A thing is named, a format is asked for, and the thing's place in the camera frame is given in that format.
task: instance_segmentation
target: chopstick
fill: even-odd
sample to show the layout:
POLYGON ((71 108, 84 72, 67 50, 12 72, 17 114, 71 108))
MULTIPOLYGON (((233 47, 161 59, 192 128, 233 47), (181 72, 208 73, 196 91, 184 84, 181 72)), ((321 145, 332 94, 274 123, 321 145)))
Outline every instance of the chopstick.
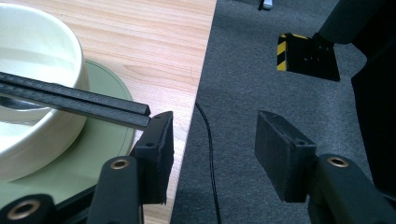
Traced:
POLYGON ((138 130, 150 120, 148 105, 4 72, 0 94, 138 130))

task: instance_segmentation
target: plate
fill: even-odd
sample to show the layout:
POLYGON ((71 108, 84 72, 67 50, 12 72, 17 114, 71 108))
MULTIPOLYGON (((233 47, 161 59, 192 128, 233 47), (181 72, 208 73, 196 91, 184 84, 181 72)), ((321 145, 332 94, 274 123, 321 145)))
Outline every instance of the plate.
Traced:
MULTIPOLYGON (((90 60, 86 66, 92 92, 132 100, 117 75, 90 60)), ((0 208, 29 194, 48 194, 55 203, 70 198, 95 185, 102 165, 127 155, 133 141, 133 129, 88 118, 78 139, 55 161, 31 175, 0 184, 0 208)))

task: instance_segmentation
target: spoon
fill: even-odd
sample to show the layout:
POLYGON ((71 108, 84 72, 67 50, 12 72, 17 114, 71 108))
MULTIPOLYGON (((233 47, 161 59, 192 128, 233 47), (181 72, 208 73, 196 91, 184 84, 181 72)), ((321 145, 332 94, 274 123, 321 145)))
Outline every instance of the spoon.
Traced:
POLYGON ((25 123, 41 120, 50 112, 49 107, 0 96, 0 121, 25 123))

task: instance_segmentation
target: wood grain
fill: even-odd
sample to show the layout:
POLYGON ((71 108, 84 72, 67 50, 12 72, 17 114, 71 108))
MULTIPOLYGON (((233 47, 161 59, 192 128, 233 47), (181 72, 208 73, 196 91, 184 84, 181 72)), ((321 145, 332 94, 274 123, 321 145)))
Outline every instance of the wood grain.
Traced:
POLYGON ((216 0, 1 2, 40 9, 63 21, 78 37, 85 58, 115 72, 152 115, 174 111, 176 153, 168 201, 144 206, 146 223, 169 223, 216 0))

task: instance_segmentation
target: black cable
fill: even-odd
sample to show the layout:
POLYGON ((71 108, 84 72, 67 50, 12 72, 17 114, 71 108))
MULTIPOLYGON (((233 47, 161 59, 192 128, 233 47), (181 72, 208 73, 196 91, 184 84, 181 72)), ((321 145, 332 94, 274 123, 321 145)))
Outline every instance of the black cable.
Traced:
POLYGON ((216 216, 218 218, 218 224, 221 224, 221 215, 220 215, 220 208, 219 208, 219 200, 218 200, 218 192, 216 191, 216 181, 215 181, 215 168, 213 166, 213 144, 212 144, 212 132, 210 132, 209 121, 206 118, 204 110, 199 106, 197 102, 195 102, 195 106, 198 108, 199 112, 202 115, 202 118, 205 121, 206 128, 207 128, 207 135, 209 138, 209 160, 210 160, 210 177, 212 179, 212 190, 213 190, 213 198, 215 200, 215 207, 216 207, 216 216))

